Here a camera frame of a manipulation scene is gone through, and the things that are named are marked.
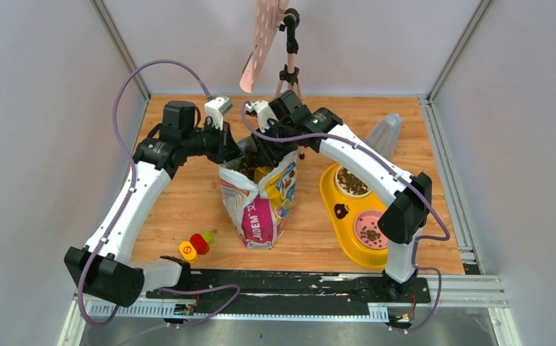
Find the pet food bag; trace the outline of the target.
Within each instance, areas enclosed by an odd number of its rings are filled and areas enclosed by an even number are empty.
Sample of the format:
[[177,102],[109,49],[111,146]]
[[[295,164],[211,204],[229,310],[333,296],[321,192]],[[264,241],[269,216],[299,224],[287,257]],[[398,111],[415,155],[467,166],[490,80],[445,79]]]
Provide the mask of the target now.
[[[238,147],[257,153],[252,137],[243,138]],[[219,167],[222,201],[238,237],[248,249],[270,249],[283,233],[296,190],[297,151],[287,153],[270,174],[258,184],[236,168],[241,159]]]

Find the yellow plastic scoop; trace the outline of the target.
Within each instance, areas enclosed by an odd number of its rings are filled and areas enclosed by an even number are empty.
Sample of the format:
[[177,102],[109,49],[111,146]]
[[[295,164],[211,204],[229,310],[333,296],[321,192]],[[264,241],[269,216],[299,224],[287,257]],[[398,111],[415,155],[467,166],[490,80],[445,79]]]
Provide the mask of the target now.
[[255,184],[258,184],[264,177],[270,174],[272,170],[273,170],[272,167],[257,167],[254,170],[253,182]]

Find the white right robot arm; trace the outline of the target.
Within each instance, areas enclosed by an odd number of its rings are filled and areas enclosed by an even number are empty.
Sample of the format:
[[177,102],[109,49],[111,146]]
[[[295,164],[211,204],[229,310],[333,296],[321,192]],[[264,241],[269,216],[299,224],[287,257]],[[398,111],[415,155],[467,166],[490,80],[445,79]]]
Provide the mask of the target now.
[[365,144],[333,111],[311,111],[291,90],[270,102],[245,102],[242,115],[257,118],[253,135],[263,143],[291,143],[310,148],[339,163],[362,181],[386,206],[379,228],[388,238],[384,291],[393,301],[412,292],[418,274],[416,239],[431,211],[432,181],[412,175]]

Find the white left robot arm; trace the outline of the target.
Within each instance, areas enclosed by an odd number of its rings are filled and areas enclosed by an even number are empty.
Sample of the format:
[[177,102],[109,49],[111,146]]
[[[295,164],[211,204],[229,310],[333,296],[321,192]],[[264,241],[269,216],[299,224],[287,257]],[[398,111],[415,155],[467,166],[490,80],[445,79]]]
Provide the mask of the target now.
[[176,298],[193,288],[190,267],[162,256],[155,262],[131,263],[134,244],[150,210],[177,170],[192,156],[215,164],[242,157],[225,116],[233,106],[218,96],[201,113],[192,103],[172,100],[162,121],[140,141],[133,154],[134,170],[100,227],[81,248],[70,247],[65,266],[82,293],[129,307],[146,291],[165,287]]

